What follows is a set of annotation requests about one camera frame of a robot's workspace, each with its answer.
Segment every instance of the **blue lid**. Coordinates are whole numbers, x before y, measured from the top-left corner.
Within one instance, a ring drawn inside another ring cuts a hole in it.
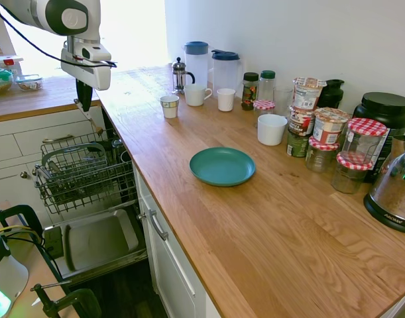
[[[208,53],[208,43],[201,41],[187,42],[184,45],[184,52],[190,55],[203,55]]]
[[[221,61],[234,61],[239,60],[238,53],[234,52],[226,52],[221,50],[212,50],[213,52],[213,59],[214,60],[221,60]]]

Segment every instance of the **cabinet handle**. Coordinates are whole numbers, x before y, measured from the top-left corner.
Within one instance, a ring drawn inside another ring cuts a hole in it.
[[[160,236],[160,238],[162,240],[167,240],[168,238],[168,233],[164,232],[155,222],[155,215],[156,215],[156,211],[155,210],[149,210],[149,219],[150,222],[152,223],[155,231],[158,233],[158,235]]]
[[[59,142],[59,141],[64,141],[64,140],[68,140],[68,139],[73,139],[74,136],[72,134],[67,134],[64,137],[60,137],[60,138],[55,138],[55,139],[43,139],[42,142],[44,144],[53,144],[54,142]]]

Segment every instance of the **floor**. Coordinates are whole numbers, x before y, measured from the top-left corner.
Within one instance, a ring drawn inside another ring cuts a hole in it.
[[[168,318],[161,299],[154,293],[148,260],[84,282],[71,290],[90,288],[103,318]]]

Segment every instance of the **yogurt cup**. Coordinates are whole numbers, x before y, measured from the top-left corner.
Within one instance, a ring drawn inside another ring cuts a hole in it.
[[[336,143],[345,123],[351,118],[350,114],[330,107],[317,109],[314,114],[316,123],[313,137],[322,144]]]
[[[305,111],[316,109],[321,90],[327,85],[326,82],[316,78],[296,78],[294,84],[294,108]]]
[[[313,111],[291,108],[289,131],[298,136],[308,136],[313,132],[316,116]]]

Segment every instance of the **plastic pitcher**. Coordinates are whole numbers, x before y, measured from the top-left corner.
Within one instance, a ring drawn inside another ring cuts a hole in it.
[[[213,52],[213,95],[217,90],[231,88],[235,91],[238,86],[239,55],[234,52],[212,50]]]
[[[184,60],[186,70],[195,76],[195,83],[208,85],[208,43],[193,41],[184,45]],[[186,84],[192,84],[192,79],[187,77]]]

